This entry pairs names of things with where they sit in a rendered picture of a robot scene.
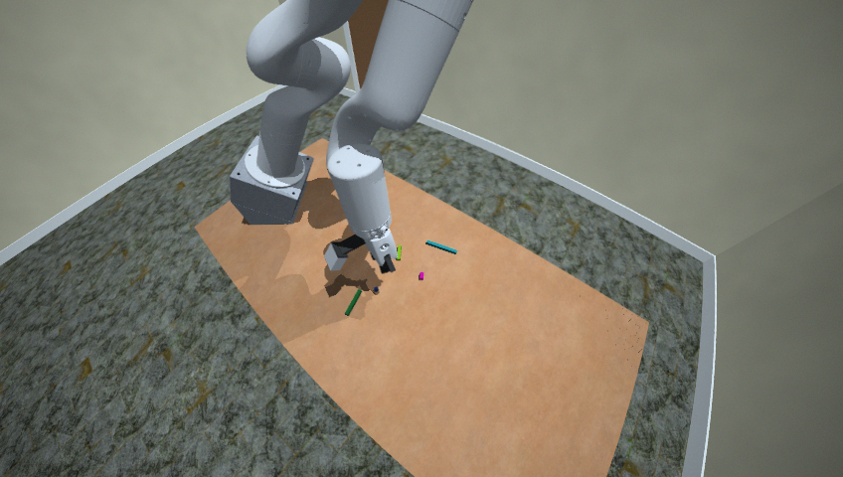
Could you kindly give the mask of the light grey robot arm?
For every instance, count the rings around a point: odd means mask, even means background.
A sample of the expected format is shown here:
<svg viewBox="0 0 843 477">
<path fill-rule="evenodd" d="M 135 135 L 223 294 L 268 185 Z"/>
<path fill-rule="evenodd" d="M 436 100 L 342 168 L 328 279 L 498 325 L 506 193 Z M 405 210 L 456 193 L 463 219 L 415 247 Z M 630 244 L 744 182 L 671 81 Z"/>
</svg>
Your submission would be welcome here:
<svg viewBox="0 0 843 477">
<path fill-rule="evenodd" d="M 320 37 L 343 26 L 362 2 L 286 0 L 250 34 L 251 71 L 288 85 L 266 97 L 258 145 L 246 155 L 246 170 L 260 184 L 288 188 L 303 178 L 298 153 L 309 117 L 344 88 L 351 70 L 346 51 Z M 339 109 L 328 142 L 328 173 L 354 233 L 330 243 L 330 271 L 341 269 L 362 238 L 391 225 L 383 159 L 371 142 L 380 127 L 402 131 L 418 121 L 472 3 L 388 1 L 363 86 Z"/>
</svg>

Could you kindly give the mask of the turquoise rod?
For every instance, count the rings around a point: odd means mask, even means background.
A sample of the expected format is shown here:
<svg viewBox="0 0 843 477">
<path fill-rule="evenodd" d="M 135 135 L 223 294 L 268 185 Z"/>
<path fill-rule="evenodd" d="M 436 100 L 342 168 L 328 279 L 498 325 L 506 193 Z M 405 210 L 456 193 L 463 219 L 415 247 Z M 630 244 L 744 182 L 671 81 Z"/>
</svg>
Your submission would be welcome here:
<svg viewBox="0 0 843 477">
<path fill-rule="evenodd" d="M 454 253 L 454 254 L 456 254 L 456 253 L 457 253 L 457 250 L 456 250 L 456 249 L 450 248 L 450 247 L 448 247 L 448 246 L 445 246 L 445 245 L 442 245 L 442 244 L 439 244 L 439 243 L 436 243 L 436 242 L 433 242 L 433 241 L 430 241 L 430 240 L 428 240 L 428 241 L 426 242 L 426 244 L 429 244 L 429 245 L 431 245 L 431 246 L 434 246 L 434 247 L 437 247 L 437 248 L 440 248 L 440 249 L 443 249 L 443 250 L 449 251 L 449 252 Z"/>
</svg>

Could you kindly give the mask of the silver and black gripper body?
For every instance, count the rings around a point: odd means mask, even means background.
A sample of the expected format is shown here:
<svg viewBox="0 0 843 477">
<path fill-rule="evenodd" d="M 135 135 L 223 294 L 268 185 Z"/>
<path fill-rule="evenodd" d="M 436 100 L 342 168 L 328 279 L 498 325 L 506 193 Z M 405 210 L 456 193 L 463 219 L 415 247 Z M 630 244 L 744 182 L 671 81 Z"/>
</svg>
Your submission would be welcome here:
<svg viewBox="0 0 843 477">
<path fill-rule="evenodd" d="M 360 237 L 361 238 L 361 237 Z M 384 256 L 389 255 L 392 259 L 398 258 L 396 245 L 390 229 L 385 233 L 378 233 L 370 238 L 361 238 L 365 241 L 366 247 L 372 254 L 379 266 L 385 263 Z"/>
</svg>

